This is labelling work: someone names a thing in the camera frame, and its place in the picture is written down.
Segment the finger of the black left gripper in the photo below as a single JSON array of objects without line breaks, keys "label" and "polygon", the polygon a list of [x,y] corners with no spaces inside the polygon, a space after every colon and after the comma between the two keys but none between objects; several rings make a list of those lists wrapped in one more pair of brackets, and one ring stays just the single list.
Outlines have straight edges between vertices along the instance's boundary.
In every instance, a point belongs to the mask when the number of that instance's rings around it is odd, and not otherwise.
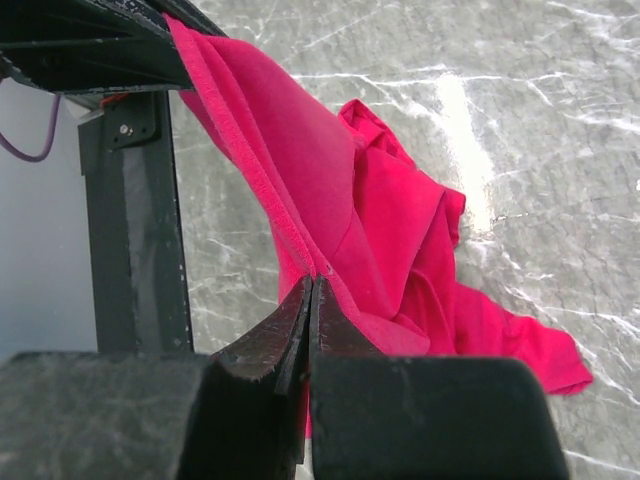
[{"label": "finger of the black left gripper", "polygon": [[186,90],[169,19],[223,33],[189,1],[3,0],[1,74],[65,95]]}]

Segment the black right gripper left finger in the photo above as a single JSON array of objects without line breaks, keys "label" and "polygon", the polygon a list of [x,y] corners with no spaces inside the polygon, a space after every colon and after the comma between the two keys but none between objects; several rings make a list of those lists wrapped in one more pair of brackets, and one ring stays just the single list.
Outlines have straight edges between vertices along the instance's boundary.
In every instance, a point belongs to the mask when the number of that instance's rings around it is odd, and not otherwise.
[{"label": "black right gripper left finger", "polygon": [[308,357],[312,278],[297,281],[268,317],[213,355],[232,378],[288,394],[298,383]]}]

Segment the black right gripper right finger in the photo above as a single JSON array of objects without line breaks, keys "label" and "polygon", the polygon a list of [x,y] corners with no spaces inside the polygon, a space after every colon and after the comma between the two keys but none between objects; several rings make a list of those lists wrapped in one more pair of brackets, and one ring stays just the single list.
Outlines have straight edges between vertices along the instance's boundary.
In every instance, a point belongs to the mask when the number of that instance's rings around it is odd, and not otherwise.
[{"label": "black right gripper right finger", "polygon": [[381,356],[346,317],[327,278],[316,277],[311,296],[310,355]]}]

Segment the crimson red t-shirt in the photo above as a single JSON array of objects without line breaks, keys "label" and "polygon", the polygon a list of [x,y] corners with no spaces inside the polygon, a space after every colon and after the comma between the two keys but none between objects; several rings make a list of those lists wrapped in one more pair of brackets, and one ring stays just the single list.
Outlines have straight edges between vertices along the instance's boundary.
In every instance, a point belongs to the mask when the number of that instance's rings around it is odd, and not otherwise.
[{"label": "crimson red t-shirt", "polygon": [[568,333],[457,280],[465,196],[420,170],[365,104],[333,113],[253,45],[168,26],[193,83],[182,100],[266,212],[281,295],[325,276],[387,355],[512,357],[552,395],[592,383]]}]

